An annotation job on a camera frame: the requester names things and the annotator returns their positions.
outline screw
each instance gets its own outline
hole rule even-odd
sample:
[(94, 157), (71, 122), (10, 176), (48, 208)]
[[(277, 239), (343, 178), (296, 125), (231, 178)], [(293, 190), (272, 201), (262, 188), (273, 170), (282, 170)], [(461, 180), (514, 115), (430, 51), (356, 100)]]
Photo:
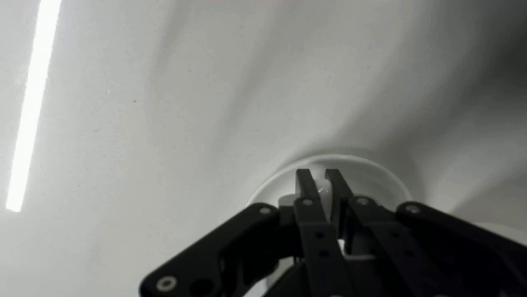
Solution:
[(270, 214), (270, 208), (260, 208), (262, 214)]
[(422, 208), (418, 204), (407, 204), (407, 211), (415, 214), (420, 213)]
[(160, 292), (171, 292), (173, 289), (176, 289), (176, 285), (178, 285), (178, 279), (173, 275), (166, 275), (166, 277), (161, 277), (155, 287)]
[(357, 198), (357, 203), (359, 203), (359, 204), (369, 204), (369, 198), (361, 196), (361, 198)]

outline fluorescent light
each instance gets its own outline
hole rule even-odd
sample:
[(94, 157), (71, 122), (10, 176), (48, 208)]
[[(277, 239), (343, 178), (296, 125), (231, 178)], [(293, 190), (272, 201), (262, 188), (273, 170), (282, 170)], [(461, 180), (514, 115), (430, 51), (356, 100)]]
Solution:
[(53, 51), (59, 10), (61, 0), (41, 0), (38, 6), (28, 81), (23, 96), (16, 147), (11, 163), (10, 188), (5, 203), (7, 209), (16, 213), (21, 209), (23, 196), (28, 185), (38, 117), (46, 91), (48, 66)]

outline light strip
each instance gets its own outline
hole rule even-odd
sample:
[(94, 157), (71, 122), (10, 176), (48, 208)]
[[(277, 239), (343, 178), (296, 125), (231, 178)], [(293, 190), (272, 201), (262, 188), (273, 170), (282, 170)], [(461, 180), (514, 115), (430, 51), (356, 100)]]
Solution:
[(41, 0), (38, 6), (28, 81), (23, 96), (18, 138), (11, 163), (10, 188), (5, 203), (7, 209), (16, 213), (21, 211), (23, 196), (28, 185), (38, 117), (46, 91), (48, 66), (53, 51), (59, 10), (61, 0)]

